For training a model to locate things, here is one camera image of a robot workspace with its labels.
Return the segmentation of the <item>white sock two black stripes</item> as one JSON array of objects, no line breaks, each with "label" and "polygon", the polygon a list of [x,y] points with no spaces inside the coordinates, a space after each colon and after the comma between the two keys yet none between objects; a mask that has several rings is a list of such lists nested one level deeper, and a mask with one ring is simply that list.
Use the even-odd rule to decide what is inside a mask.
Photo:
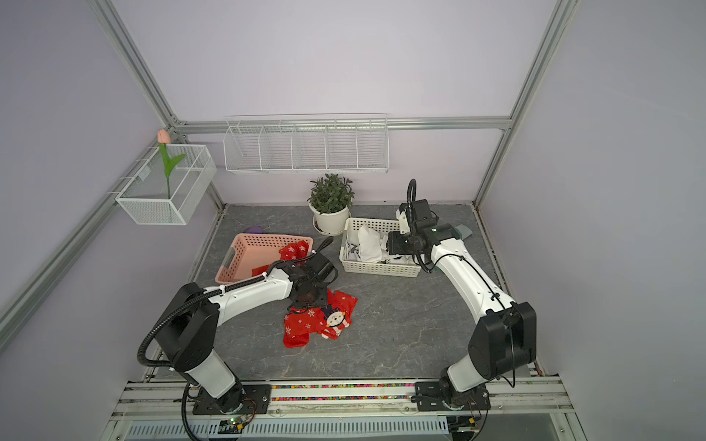
[{"label": "white sock two black stripes", "polygon": [[366,225],[362,225],[360,229],[358,229],[358,240],[360,262],[380,263],[384,260],[384,250],[382,249],[380,233]]}]

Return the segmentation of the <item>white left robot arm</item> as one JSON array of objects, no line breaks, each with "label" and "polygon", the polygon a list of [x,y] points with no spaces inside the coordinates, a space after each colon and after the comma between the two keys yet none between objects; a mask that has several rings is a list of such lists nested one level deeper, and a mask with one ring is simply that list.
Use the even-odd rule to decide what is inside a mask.
[{"label": "white left robot arm", "polygon": [[214,349],[218,328],[273,301],[290,301],[290,311],[300,315],[325,307],[328,285],[338,277],[338,270],[322,254],[332,242],[328,237],[307,257],[276,261],[264,273],[231,285],[182,286],[139,345],[138,363],[170,367],[200,386],[218,412],[239,411],[246,391]]}]

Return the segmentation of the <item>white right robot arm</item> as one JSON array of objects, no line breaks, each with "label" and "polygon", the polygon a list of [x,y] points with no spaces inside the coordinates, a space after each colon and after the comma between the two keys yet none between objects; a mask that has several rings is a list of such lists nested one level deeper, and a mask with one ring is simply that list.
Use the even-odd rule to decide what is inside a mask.
[{"label": "white right robot arm", "polygon": [[396,213],[401,230],[388,234],[391,255],[411,257],[430,274],[439,269],[456,288],[474,318],[467,354],[442,371],[436,398],[457,409],[490,380],[516,386],[517,369],[537,358],[537,313],[527,302],[503,292],[472,258],[461,235],[440,223],[411,179]]}]

